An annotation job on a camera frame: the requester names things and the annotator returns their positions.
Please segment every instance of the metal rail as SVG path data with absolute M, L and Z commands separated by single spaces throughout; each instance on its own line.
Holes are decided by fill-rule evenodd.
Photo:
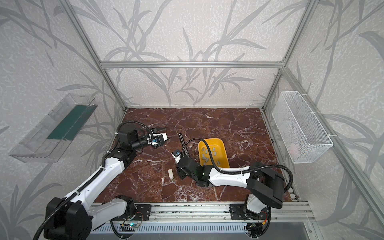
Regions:
M 303 36 L 303 33 L 304 33 L 305 29 L 307 28 L 308 23 L 311 20 L 311 17 L 313 15 L 315 8 L 316 8 L 318 3 L 319 3 L 319 0 L 309 0 L 308 1 L 307 7 L 305 8 L 305 11 L 303 13 L 303 17 L 301 18 L 300 23 L 296 29 L 296 32 L 293 35 L 293 38 L 292 38 L 292 41 L 288 47 L 287 53 L 285 54 L 285 56 L 283 58 L 283 66 L 282 67 L 287 66 L 289 60 L 291 59 L 292 54 L 295 51 L 295 48 L 297 47 L 297 44 L 299 43 L 301 37 Z M 281 68 L 279 69 L 279 72 L 275 77 L 275 81 L 273 82 L 272 87 L 269 90 L 269 93 L 268 93 L 267 98 L 266 98 L 264 105 L 263 105 L 263 109 L 266 108 L 269 101 L 271 100 L 272 93 L 275 91 L 275 89 L 279 85 L 280 79 L 281 79 Z
M 105 61 L 103 68 L 281 68 L 282 62 Z
M 78 34 L 80 40 L 83 42 L 85 48 L 87 49 L 89 55 L 91 56 L 93 63 L 95 64 L 96 68 L 99 70 L 100 75 L 103 77 L 104 81 L 106 82 L 109 89 L 112 91 L 113 95 L 115 96 L 116 100 L 120 104 L 120 106 L 125 110 L 125 104 L 122 100 L 121 96 L 119 95 L 116 86 L 113 84 L 112 80 L 109 78 L 108 74 L 104 71 L 104 69 L 100 66 L 100 60 L 96 54 L 96 51 L 91 45 L 91 41 L 89 40 L 88 36 L 86 35 L 83 26 L 80 24 L 80 21 L 78 20 L 76 13 L 74 12 L 74 9 L 72 8 L 69 0 L 58 0 L 61 8 L 65 15 L 67 15 L 69 22 L 71 23 L 72 27 L 75 29 L 76 33 Z
M 231 220 L 230 204 L 244 202 L 137 202 L 151 204 L 147 223 L 177 222 L 255 222 L 255 220 Z M 315 222 L 308 202 L 284 202 L 283 208 L 272 209 L 274 222 Z

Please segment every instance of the mesh basket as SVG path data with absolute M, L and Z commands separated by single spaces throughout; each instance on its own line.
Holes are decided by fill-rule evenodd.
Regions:
M 333 146 L 323 126 L 297 91 L 281 92 L 272 116 L 293 163 L 314 162 Z

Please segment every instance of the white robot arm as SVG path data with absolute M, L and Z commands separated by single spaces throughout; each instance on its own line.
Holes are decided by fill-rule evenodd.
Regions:
M 135 125 L 144 126 L 148 136 L 138 137 Z M 158 148 L 168 137 L 166 133 L 158 133 L 165 128 L 149 129 L 136 121 L 126 121 L 117 129 L 117 144 L 111 152 L 103 156 L 102 165 L 79 187 L 63 198 L 53 198 L 46 208 L 46 219 L 37 230 L 33 240 L 38 240 L 42 231 L 44 237 L 51 240 L 85 240 L 89 233 L 115 217 L 133 216 L 136 207 L 133 199 L 118 196 L 106 204 L 90 209 L 96 197 L 120 173 L 122 173 L 136 157 L 136 150 L 146 146 Z

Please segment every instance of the leaf pattern wallpaper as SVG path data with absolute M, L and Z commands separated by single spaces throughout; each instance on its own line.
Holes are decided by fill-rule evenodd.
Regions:
M 319 4 L 288 63 L 323 116 L 384 196 L 384 1 Z M 293 165 L 271 116 L 281 80 L 266 112 L 285 164 L 295 173 L 325 239 L 384 239 L 384 230 L 333 151 L 312 164 Z
M 0 1 L 0 239 L 31 239 L 46 204 L 100 164 L 123 115 L 58 2 Z M 95 112 L 57 163 L 8 155 L 68 93 L 95 97 Z
M 102 61 L 281 61 L 307 5 L 307 0 L 70 2 Z M 108 73 L 127 106 L 246 107 L 263 104 L 254 100 L 268 94 L 277 69 Z

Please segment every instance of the red marble surface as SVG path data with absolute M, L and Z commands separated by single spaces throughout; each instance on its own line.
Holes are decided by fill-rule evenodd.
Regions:
M 108 202 L 118 195 L 133 197 L 136 202 L 244 201 L 250 193 L 247 189 L 204 188 L 196 186 L 189 177 L 179 178 L 171 156 L 174 150 L 182 149 L 179 133 L 184 135 L 185 142 L 194 137 L 222 139 L 230 167 L 245 167 L 253 161 L 277 163 L 258 108 L 128 109 L 126 120 L 140 121 L 149 127 L 167 127 L 165 132 L 170 139 L 158 149 L 145 148 L 96 202 Z M 197 144 L 198 141 L 189 144 L 188 149 L 191 157 L 198 160 Z M 173 170 L 173 181 L 168 169 Z M 284 200 L 290 200 L 289 194 L 284 195 Z

